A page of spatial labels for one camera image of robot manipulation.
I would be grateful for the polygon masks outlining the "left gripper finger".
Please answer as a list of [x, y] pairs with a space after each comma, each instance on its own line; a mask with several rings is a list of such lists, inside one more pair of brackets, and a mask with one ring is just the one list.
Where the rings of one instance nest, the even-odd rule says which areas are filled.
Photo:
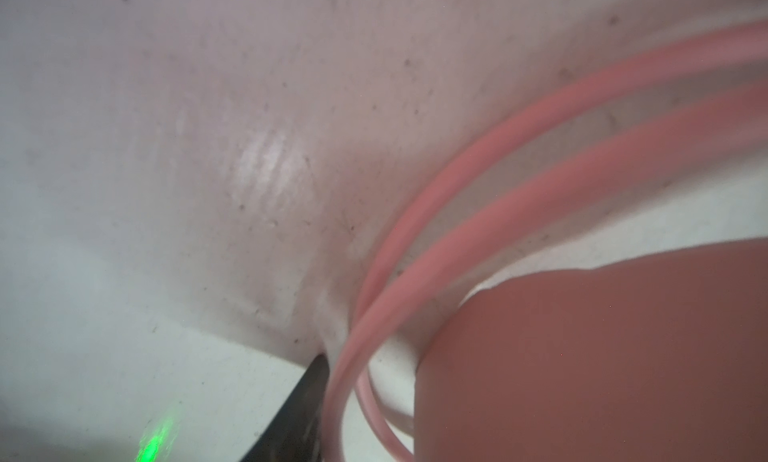
[[324, 354], [313, 359], [270, 424], [241, 462], [319, 462], [320, 416], [329, 379]]

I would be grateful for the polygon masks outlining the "pink headphones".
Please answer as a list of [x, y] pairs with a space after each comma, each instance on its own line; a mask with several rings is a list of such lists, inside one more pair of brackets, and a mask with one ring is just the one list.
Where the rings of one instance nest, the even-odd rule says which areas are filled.
[[690, 38], [582, 78], [454, 159], [382, 243], [324, 400], [321, 447], [343, 459], [357, 395], [398, 461], [763, 461], [767, 457], [767, 241], [677, 249], [508, 280], [474, 295], [417, 373], [415, 447], [392, 433], [367, 366], [437, 292], [504, 246], [612, 194], [767, 138], [767, 87], [739, 88], [625, 131], [508, 192], [398, 278], [440, 209], [501, 157], [640, 89], [763, 61], [759, 21]]

